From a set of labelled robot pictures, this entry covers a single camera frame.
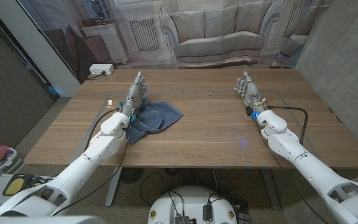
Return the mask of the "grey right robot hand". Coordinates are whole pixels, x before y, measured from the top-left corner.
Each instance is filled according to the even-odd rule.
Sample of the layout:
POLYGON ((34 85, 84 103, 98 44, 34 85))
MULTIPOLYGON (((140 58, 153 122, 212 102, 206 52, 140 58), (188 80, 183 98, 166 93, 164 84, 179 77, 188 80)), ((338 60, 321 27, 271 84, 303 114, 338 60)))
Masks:
POLYGON ((234 91, 240 94, 246 107, 257 114, 266 110, 265 100, 261 97, 257 85, 252 81, 250 75, 244 70, 244 77, 236 80, 234 91))

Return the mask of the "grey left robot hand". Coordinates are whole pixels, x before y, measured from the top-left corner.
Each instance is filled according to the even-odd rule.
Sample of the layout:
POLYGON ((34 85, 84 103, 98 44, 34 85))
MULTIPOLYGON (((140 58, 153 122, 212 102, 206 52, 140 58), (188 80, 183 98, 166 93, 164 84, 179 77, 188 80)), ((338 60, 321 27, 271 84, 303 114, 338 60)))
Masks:
POLYGON ((127 96, 123 102, 121 113, 130 116, 139 110, 143 97, 148 90, 145 78, 139 71, 133 84, 130 86, 127 96))

